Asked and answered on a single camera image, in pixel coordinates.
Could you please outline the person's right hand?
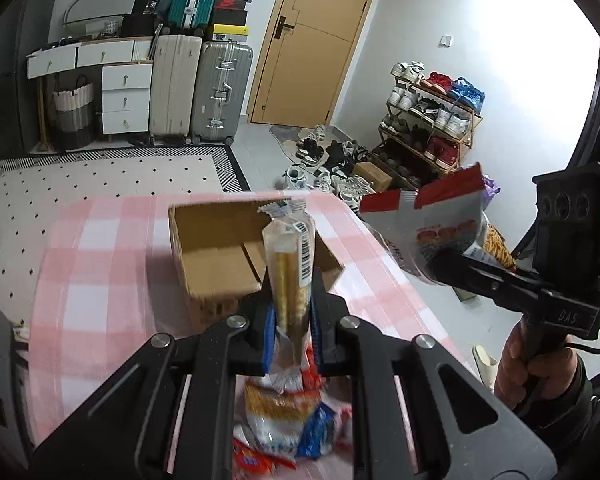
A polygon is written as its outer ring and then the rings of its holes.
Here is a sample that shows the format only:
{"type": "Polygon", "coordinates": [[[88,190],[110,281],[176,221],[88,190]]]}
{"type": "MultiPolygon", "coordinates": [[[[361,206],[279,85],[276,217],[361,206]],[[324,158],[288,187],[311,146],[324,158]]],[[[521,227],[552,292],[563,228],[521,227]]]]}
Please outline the person's right hand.
{"type": "Polygon", "coordinates": [[[524,384],[529,378],[539,379],[542,400],[557,399],[568,390],[579,367],[578,355],[570,348],[536,356],[524,364],[521,356],[527,342],[527,327],[520,321],[506,340],[494,384],[495,396],[508,408],[516,408],[524,400],[524,384]]]}

